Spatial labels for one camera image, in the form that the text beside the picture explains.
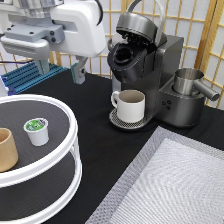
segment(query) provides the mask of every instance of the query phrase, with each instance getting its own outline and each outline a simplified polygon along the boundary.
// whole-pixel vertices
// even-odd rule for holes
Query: white coffee pod
[[[27,132],[31,143],[34,146],[45,145],[48,140],[48,121],[44,118],[35,118],[27,121],[24,130]]]

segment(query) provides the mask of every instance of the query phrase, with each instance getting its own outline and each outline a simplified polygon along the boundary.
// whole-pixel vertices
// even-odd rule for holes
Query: coffee cup
[[[140,91],[115,91],[111,95],[111,102],[113,106],[117,108],[117,117],[121,121],[136,123],[144,118],[145,95]]]
[[[0,173],[11,169],[18,161],[18,152],[12,132],[0,128]]]

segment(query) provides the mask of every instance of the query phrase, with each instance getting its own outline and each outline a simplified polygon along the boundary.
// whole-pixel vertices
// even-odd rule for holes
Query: blue object
[[[67,68],[54,64],[49,64],[49,66],[50,72],[45,75],[39,74],[38,68],[34,62],[3,75],[2,80],[5,86],[10,90],[9,95],[21,93],[30,87],[67,70]]]

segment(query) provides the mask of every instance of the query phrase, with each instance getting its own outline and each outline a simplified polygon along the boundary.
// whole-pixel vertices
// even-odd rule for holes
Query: stainless steel milk frother
[[[219,93],[202,83],[204,74],[194,68],[178,69],[175,73],[173,89],[185,96],[192,96],[202,93],[211,101],[219,98]]]

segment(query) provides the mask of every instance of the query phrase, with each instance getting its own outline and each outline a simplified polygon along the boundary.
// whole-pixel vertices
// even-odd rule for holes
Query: tan paper cup
[[[18,161],[18,152],[12,132],[0,128],[0,172],[11,169]]]

